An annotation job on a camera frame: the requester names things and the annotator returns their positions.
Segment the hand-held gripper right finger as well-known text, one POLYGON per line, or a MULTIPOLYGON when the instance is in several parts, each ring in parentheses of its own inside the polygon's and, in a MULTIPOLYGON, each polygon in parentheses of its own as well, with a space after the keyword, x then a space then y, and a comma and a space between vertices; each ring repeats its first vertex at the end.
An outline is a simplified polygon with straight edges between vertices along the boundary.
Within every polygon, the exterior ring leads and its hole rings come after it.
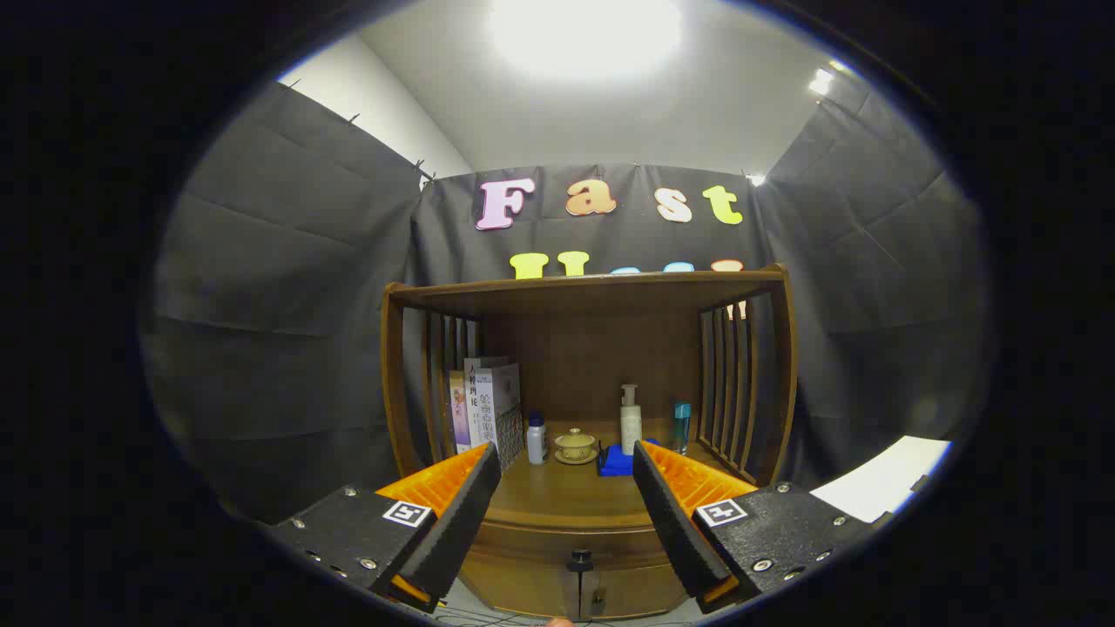
POLYGON ((704 614, 809 576, 892 519, 856 517, 780 481, 784 448, 760 474, 730 474, 641 441, 632 472, 666 558, 704 614))

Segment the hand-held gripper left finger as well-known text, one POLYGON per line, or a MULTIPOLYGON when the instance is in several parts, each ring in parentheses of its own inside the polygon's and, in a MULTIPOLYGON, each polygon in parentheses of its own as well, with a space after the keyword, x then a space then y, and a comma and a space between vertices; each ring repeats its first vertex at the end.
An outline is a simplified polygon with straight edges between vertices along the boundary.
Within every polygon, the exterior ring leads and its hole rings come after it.
POLYGON ((497 448, 484 444, 386 488, 334 489, 261 531, 353 594, 432 614, 457 580, 501 476, 497 448))

